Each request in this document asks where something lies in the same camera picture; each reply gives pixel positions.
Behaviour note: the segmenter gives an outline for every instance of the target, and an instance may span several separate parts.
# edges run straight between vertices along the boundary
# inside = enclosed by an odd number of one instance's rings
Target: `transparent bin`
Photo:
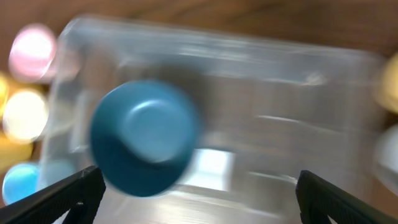
[[[303,169],[367,199],[384,119],[371,88],[383,58],[93,16],[72,20],[59,41],[40,188],[93,163],[91,115],[122,83],[170,82],[204,117],[195,159],[174,188],[137,198],[107,183],[95,223],[300,223]],[[80,59],[75,76],[63,73],[70,52]]]

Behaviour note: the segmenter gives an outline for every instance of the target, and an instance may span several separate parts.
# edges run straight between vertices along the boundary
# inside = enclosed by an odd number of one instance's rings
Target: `blue bowl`
[[[200,130],[197,109],[180,90],[157,81],[129,82],[108,93],[94,112],[91,153],[117,189],[153,196],[181,177]]]
[[[35,164],[18,164],[8,170],[2,183],[2,197],[6,205],[22,200],[36,192],[39,167]]]

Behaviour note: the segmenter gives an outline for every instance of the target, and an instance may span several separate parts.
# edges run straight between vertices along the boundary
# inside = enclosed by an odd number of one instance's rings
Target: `pink object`
[[[9,69],[19,80],[36,82],[49,71],[57,49],[51,30],[42,24],[22,28],[12,44]]]

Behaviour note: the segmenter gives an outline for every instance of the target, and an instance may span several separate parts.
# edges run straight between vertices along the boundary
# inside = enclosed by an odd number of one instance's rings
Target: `brown background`
[[[32,22],[59,34],[84,13],[166,22],[373,51],[398,48],[398,0],[1,0],[0,70],[17,31]],[[398,218],[398,199],[374,180],[372,202]]]

